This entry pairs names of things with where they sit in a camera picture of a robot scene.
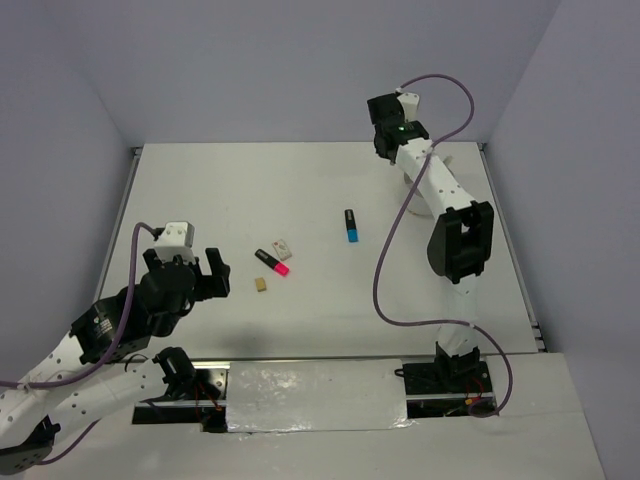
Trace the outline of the tan eraser cube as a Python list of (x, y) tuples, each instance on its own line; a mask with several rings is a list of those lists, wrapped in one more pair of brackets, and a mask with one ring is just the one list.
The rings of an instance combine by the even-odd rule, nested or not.
[(255, 280), (255, 285), (258, 292), (263, 292), (267, 289), (266, 282), (262, 278), (257, 278)]

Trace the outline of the pink black highlighter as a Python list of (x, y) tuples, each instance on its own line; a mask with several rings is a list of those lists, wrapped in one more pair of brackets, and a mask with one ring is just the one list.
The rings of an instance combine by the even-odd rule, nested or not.
[(254, 255), (263, 264), (268, 266), (271, 270), (276, 272), (278, 275), (286, 277), (289, 274), (289, 268), (284, 263), (282, 263), (280, 260), (270, 255), (263, 249), (257, 249)]

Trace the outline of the white boxed eraser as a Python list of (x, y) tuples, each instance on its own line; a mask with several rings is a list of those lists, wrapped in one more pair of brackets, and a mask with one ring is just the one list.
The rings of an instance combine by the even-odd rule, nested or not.
[(292, 252), (284, 240), (274, 241), (272, 246), (280, 261), (284, 262), (292, 257)]

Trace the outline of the blue black highlighter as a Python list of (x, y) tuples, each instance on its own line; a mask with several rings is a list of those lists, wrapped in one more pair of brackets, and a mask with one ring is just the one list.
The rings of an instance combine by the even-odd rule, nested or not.
[(352, 209), (346, 209), (344, 211), (344, 218), (348, 241), (350, 243), (357, 243), (359, 241), (359, 237), (354, 211)]

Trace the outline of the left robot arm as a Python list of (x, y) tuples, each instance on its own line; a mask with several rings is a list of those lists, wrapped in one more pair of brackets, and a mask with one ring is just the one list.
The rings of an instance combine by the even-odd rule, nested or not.
[(19, 474), (48, 461), (55, 444), (115, 410), (155, 399), (220, 391), (197, 373), (186, 352), (166, 347), (137, 365), (122, 361), (167, 337), (193, 307), (230, 293), (231, 269), (208, 248), (211, 269), (149, 249), (141, 281), (95, 302), (43, 361), (1, 394), (1, 472)]

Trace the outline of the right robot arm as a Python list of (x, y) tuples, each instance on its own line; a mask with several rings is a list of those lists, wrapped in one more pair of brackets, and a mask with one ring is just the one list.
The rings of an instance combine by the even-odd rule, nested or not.
[(435, 153), (416, 120), (418, 106), (418, 95), (399, 91), (367, 101), (376, 154), (400, 168), (435, 221), (426, 259), (442, 280), (446, 313), (438, 324), (434, 376), (442, 389), (457, 391), (479, 369), (472, 323), (478, 279), (491, 256), (494, 210), (469, 194)]

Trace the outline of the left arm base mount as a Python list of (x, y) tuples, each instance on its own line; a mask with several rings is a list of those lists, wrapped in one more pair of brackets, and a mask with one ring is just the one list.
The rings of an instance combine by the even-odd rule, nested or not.
[(194, 380), (177, 393), (142, 401), (134, 406), (131, 423), (137, 426), (193, 426), (201, 432), (228, 432), (226, 410), (230, 364), (196, 362)]

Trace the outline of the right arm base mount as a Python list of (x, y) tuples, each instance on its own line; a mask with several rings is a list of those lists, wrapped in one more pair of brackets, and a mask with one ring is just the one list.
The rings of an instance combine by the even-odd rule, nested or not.
[(429, 361), (403, 362), (394, 375), (403, 380), (409, 419), (486, 417), (497, 407), (488, 365), (478, 352), (462, 360), (440, 352)]

